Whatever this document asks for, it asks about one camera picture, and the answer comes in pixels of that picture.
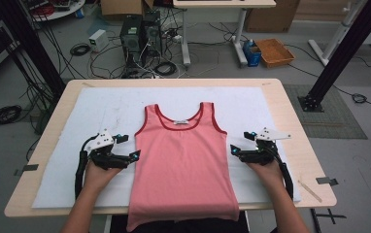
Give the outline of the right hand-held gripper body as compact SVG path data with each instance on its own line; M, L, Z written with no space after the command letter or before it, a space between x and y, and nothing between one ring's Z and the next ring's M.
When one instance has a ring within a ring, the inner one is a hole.
M242 162L257 163L265 165L271 163L274 159L281 160L278 148L276 146L277 140L290 139L291 135L286 132L277 131L264 127L260 132L255 132L257 138L254 150L241 150Z

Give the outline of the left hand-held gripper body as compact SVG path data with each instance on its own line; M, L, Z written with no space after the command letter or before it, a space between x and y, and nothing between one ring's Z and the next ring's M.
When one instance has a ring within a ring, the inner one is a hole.
M126 168L131 162L128 161L128 155L117 155L112 153L116 143L113 135L104 129L96 136L88 140L88 158L98 167L107 170L109 168Z

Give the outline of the pink tank top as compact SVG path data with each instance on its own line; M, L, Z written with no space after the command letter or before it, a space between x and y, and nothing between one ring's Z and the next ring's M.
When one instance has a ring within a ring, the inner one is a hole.
M141 156L126 230L161 220L236 221L239 206L229 176L226 137L211 102L200 103L184 123L165 116L158 105L148 105L143 126L135 134Z

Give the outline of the person's right hand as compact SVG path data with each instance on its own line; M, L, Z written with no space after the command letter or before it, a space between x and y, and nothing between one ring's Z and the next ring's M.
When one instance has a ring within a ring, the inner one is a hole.
M248 166L256 172L269 194L276 194L286 190L282 172L276 161L266 165L248 163Z

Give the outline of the person's left hand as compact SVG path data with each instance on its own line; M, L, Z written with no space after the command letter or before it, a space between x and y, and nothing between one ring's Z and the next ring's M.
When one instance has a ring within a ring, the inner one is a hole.
M83 193L98 195L119 172L119 168L104 170L89 161L85 169Z

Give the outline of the white mat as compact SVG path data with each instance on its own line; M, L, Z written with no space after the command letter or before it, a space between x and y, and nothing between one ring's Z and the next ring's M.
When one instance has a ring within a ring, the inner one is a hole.
M215 105L219 126L228 133L228 146L253 150L255 143L244 138L246 131L261 134L277 128L263 87L86 87L61 131L32 207L73 206L79 153L91 147L89 137L103 130L127 135L129 141L114 152L128 154L135 150L134 133L143 124L146 106L157 104L173 120L184 120L197 112L201 102Z

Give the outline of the wooden table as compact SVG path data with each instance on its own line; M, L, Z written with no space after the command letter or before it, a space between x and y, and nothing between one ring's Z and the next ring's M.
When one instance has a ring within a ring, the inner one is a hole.
M287 163L294 184L294 204L298 208L332 207L337 199L329 184L318 184L324 175L316 154L303 130L282 83L277 79L147 79L147 80L82 80L66 85L47 127L34 150L30 164L38 170L24 172L10 198L5 214L8 217L65 216L70 208L34 209L46 166L59 136L82 89L86 87L193 87L193 86L256 86L265 89L266 102L275 121L275 130L291 135L278 142L280 156ZM297 181L308 185L322 199L318 202Z

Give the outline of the thin wooden stick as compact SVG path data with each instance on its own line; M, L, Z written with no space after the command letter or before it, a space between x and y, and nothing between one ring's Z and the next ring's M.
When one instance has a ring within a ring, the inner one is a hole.
M318 202L322 203L322 199L311 189L308 185L303 183L302 181L297 181L310 195L312 195Z

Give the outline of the grey tape strip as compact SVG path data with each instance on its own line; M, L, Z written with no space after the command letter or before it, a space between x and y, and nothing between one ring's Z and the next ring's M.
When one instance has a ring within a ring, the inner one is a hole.
M330 179L329 177L316 178L318 184L329 184L330 186L337 185L336 179Z
M28 171L36 171L38 170L39 164L28 164L24 165L21 169L16 169L14 172L14 176L21 177L24 172Z

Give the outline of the grey floor mat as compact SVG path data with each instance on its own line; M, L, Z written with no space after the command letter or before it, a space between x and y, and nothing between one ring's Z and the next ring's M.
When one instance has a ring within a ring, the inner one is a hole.
M300 98L312 87L307 84L285 84L284 89L300 123L309 138L362 139L367 136L335 88L330 88L321 102L321 110L306 112Z

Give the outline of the blue box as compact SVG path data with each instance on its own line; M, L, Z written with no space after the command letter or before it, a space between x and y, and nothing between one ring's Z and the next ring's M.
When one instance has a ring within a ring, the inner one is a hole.
M261 50L253 40L248 40L243 45L243 53L249 67L256 67L261 58Z

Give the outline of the orange tray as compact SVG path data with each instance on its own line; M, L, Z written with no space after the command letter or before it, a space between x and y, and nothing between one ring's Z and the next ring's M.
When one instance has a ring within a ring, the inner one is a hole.
M295 59L293 53L278 39L263 39L255 43L261 50L261 59L267 68L288 65Z

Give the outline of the person's dark trousers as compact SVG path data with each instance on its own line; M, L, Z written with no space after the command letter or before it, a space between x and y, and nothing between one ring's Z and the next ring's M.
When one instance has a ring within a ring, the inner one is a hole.
M112 216L107 233L250 233L244 212L237 221L221 218L163 220L141 224L133 231L126 230L128 215Z

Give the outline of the large black computer tower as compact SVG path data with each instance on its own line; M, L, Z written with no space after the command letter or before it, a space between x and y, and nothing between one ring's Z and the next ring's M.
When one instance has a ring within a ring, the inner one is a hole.
M127 15L119 33L126 66L137 68L141 63L140 54L144 48L141 15Z

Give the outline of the white box device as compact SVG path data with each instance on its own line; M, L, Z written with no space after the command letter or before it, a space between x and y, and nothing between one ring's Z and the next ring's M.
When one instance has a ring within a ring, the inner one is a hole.
M102 49L109 45L107 33L103 29L97 30L88 38L88 40L90 42L92 50L95 52L100 52Z

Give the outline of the small black computer tower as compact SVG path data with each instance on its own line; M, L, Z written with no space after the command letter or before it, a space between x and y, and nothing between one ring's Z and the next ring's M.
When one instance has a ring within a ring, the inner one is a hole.
M151 56L160 56L162 52L160 12L146 12L143 22L146 31L148 53Z

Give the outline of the large cardboard box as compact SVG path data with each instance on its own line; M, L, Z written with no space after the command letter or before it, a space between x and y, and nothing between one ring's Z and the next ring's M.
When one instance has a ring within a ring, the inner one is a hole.
M273 8L250 9L245 29L251 33L287 33L300 0L274 0Z

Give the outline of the small cardboard box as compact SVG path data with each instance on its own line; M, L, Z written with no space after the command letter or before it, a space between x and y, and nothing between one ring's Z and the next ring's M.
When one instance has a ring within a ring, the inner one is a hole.
M100 0L102 16L120 18L127 15L142 15L153 7L154 0Z

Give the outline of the white metal stand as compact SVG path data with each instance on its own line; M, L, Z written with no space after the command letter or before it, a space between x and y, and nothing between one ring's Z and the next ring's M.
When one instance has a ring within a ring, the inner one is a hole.
M335 52L336 48L342 42L349 29L353 25L353 21L358 11L362 8L366 0L350 0L348 7L346 8L346 16L340 22L336 32L332 36L331 40L326 45L325 49L322 50L315 40L309 40L308 44L314 51L315 55L320 60L323 66L326 66L329 62L329 58Z

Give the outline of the white desk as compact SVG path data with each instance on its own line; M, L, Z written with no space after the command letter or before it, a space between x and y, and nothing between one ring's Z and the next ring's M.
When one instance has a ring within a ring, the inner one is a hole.
M237 30L231 36L230 44L236 51L241 68L248 64L240 42L246 14L249 9L274 8L275 0L173 0L173 6L182 11L181 50L186 69L191 64L187 24L189 22L236 22Z

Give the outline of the round white table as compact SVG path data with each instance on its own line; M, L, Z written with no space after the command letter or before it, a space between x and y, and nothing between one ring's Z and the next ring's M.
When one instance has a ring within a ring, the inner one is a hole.
M35 21L47 21L69 16L80 10L85 0L19 0Z

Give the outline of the black metal frame post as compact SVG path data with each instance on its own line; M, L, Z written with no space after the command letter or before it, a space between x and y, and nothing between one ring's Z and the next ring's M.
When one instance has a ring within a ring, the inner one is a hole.
M53 98L58 100L66 84L60 78L18 0L0 0L0 14L49 86Z
M367 0L344 39L322 70L308 94L298 97L304 112L321 112L321 102L354 54L371 33L371 0Z

